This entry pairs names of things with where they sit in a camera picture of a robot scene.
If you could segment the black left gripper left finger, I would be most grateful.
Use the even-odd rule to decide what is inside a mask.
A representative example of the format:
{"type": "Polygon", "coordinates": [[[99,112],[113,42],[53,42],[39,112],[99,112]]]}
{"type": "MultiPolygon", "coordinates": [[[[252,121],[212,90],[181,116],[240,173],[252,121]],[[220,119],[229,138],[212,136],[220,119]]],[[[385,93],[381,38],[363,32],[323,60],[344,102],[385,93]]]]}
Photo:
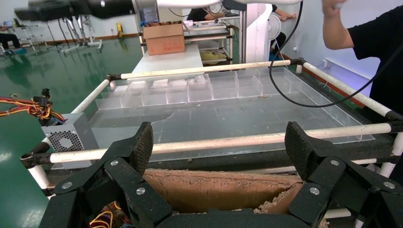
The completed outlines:
{"type": "Polygon", "coordinates": [[[88,228],[113,201],[137,228],[155,228],[171,216],[171,206],[143,178],[153,141],[150,122],[143,122],[134,136],[112,143],[101,159],[61,181],[54,189],[53,226],[88,228]]]}

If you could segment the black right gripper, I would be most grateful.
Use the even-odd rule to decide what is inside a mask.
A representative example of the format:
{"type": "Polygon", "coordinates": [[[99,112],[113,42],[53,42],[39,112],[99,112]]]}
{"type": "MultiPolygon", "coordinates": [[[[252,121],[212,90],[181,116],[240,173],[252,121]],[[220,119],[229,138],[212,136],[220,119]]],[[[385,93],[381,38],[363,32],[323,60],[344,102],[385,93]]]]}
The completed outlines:
{"type": "Polygon", "coordinates": [[[50,21],[76,15],[90,15],[101,6],[99,0],[29,0],[26,7],[15,8],[20,20],[50,21]]]}

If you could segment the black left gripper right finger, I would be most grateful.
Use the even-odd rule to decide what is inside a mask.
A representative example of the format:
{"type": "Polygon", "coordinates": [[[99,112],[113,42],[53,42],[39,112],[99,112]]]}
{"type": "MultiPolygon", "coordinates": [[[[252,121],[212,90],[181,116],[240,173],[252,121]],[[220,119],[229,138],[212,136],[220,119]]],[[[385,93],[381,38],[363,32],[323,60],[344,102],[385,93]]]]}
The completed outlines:
{"type": "Polygon", "coordinates": [[[291,215],[316,228],[332,203],[348,209],[365,228],[403,225],[402,186],[343,158],[329,141],[289,122],[286,152],[305,184],[289,205],[291,215]]]}

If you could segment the operator bare hand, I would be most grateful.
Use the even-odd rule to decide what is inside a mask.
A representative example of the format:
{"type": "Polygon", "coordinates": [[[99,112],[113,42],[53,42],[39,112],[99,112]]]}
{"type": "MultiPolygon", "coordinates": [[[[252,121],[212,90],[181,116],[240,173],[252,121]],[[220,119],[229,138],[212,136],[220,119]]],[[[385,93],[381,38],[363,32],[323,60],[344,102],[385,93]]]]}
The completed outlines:
{"type": "Polygon", "coordinates": [[[323,0],[322,6],[326,9],[339,10],[346,0],[323,0]]]}

